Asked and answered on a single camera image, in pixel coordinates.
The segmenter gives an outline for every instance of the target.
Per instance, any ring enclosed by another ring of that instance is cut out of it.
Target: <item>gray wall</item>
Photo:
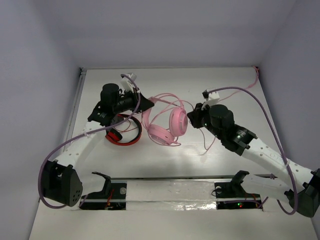
[[[0,239],[28,239],[40,165],[61,140],[79,68],[26,0],[0,7]]]
[[[262,87],[291,159],[320,168],[320,1],[298,0],[260,68]],[[313,219],[320,233],[320,210]]]
[[[250,66],[296,0],[34,0],[82,67]]]

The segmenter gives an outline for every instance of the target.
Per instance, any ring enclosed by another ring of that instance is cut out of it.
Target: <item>pink cable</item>
[[[166,100],[162,100],[162,98],[165,98],[165,97],[173,97],[173,98],[176,98],[177,100],[176,100],[176,101],[173,101],[173,102],[169,102],[169,101],[166,101]],[[192,107],[192,109],[194,109],[194,106],[193,106],[190,102],[188,102],[188,101],[186,101],[186,100],[181,100],[178,96],[176,96],[176,95],[174,95],[174,94],[172,94],[172,93],[166,93],[166,92],[165,92],[165,93],[160,93],[160,94],[155,95],[155,96],[152,96],[152,97],[149,98],[149,100],[159,101],[159,102],[162,102],[162,103],[166,103],[166,104],[168,104],[168,105],[167,105],[161,112],[159,112],[159,113],[151,120],[151,122],[149,122],[149,119],[145,119],[145,118],[144,118],[144,113],[141,114],[141,123],[142,123],[143,127],[147,130],[148,137],[151,139],[152,142],[154,142],[155,144],[158,144],[158,145],[160,145],[160,146],[166,146],[166,147],[178,147],[178,146],[180,146],[181,143],[177,143],[176,145],[164,145],[164,144],[161,144],[161,143],[156,142],[155,140],[153,140],[153,139],[151,138],[151,136],[150,136],[150,134],[149,134],[149,127],[150,127],[150,125],[151,125],[161,114],[163,114],[163,113],[165,113],[165,112],[167,112],[167,111],[170,111],[170,110],[174,109],[174,107],[169,108],[169,107],[172,106],[172,105],[177,106],[177,107],[179,107],[179,108],[185,109],[185,106],[184,106],[184,104],[183,104],[183,102],[185,102],[185,103],[188,103],[188,104]]]
[[[259,68],[255,67],[255,66],[252,66],[252,67],[255,69],[255,72],[256,72],[255,80],[254,80],[254,82],[253,82],[252,84],[250,84],[249,86],[247,86],[247,87],[245,88],[245,90],[248,90],[248,89],[252,88],[253,86],[255,86],[255,85],[257,84],[258,80],[259,80]],[[223,100],[226,100],[226,99],[232,97],[233,95],[237,94],[237,93],[240,92],[240,91],[241,91],[241,90],[237,90],[237,91],[235,91],[234,93],[232,93],[230,96],[227,96],[227,97],[225,97],[225,98],[220,99],[220,100],[218,101],[218,103],[221,102],[221,101],[223,101]]]
[[[216,137],[214,137],[212,143],[211,143],[210,146],[207,148],[207,147],[206,147],[206,136],[205,136],[204,132],[201,130],[201,128],[199,128],[199,130],[200,130],[200,132],[202,133],[202,136],[203,136],[203,147],[204,147],[204,149],[205,149],[205,152],[202,153],[201,155],[205,155],[205,154],[209,151],[209,149],[212,147],[212,145],[215,143]]]

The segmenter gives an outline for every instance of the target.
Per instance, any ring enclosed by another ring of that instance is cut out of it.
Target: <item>white tabletop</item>
[[[204,101],[201,93],[207,88],[246,87],[255,80],[253,68],[88,70],[73,136],[82,131],[87,117],[99,101],[102,86],[117,83],[120,74],[130,72],[138,76],[136,84],[145,97],[170,92],[193,104]],[[220,96],[225,97],[232,92],[221,92]],[[259,82],[251,92],[269,113]],[[223,103],[234,112],[237,124],[247,127],[277,149],[262,111],[250,96],[238,93]],[[157,112],[163,106],[156,106],[153,111]],[[168,116],[160,118],[157,123],[166,127]],[[203,138],[199,130],[192,127],[180,140],[180,147],[162,147],[151,142],[146,132],[133,146],[118,147],[102,140],[88,157],[83,171],[99,170],[112,178],[222,176],[234,175],[239,170],[253,174],[268,173],[255,163],[228,152],[219,141],[201,156],[204,152]],[[270,199],[264,205],[264,212],[257,209],[53,210],[40,203],[30,239],[316,240],[317,237],[310,218],[299,214],[285,215],[276,201]]]
[[[255,81],[256,72],[252,67],[242,68],[166,68],[166,69],[94,69],[86,73],[84,86],[76,115],[73,136],[83,131],[88,116],[100,100],[104,84],[118,83],[120,74],[135,73],[136,84],[141,93],[149,98],[160,93],[173,93],[193,105],[204,102],[202,92],[207,88],[226,86],[247,87]],[[250,91],[261,100],[269,113],[267,102],[258,82]],[[221,98],[234,90],[221,91]],[[246,93],[240,92],[221,102],[234,113],[235,122],[256,133],[266,144],[277,150],[275,140],[265,116],[258,104]],[[166,107],[157,103],[151,116]],[[168,128],[169,113],[155,122]],[[207,145],[213,135],[204,129]],[[206,155],[204,140],[198,129],[189,124],[187,132],[179,138],[179,147],[164,147],[153,143],[143,130],[140,141],[132,146],[116,146],[102,140],[88,157],[85,164],[87,173],[99,169],[112,178],[150,177],[199,177],[234,175],[239,170],[253,174],[269,174],[259,165],[226,150],[217,140]]]
[[[40,204],[30,240],[317,240],[310,218],[257,209],[53,210]]]

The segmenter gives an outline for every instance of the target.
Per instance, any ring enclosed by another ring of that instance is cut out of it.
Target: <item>screw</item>
[[[127,189],[125,187],[120,188],[120,194],[126,194]]]
[[[217,194],[222,193],[221,187],[220,187],[220,186],[217,186],[217,187],[215,188],[215,192],[216,192]]]

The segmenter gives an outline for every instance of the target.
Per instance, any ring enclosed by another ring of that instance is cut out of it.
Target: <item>red wire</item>
[[[251,193],[251,195],[253,196],[254,200],[256,201],[256,196],[253,193]]]
[[[135,130],[135,129],[137,129],[137,128],[138,128],[138,127],[136,126],[135,128],[132,128],[132,129],[130,129],[130,130],[123,131],[123,133],[130,132],[130,131]]]
[[[131,126],[131,121],[129,120],[128,121],[129,122],[129,126],[125,129],[125,130],[119,130],[119,129],[116,129],[115,127],[114,127],[114,129],[115,130],[117,130],[119,133],[126,133],[126,131],[130,128],[130,126]]]
[[[114,194],[114,191],[115,191],[114,189],[111,190],[111,194],[108,197],[108,200],[106,201],[106,206],[105,206],[106,208],[110,206],[110,199],[112,198],[112,195]]]

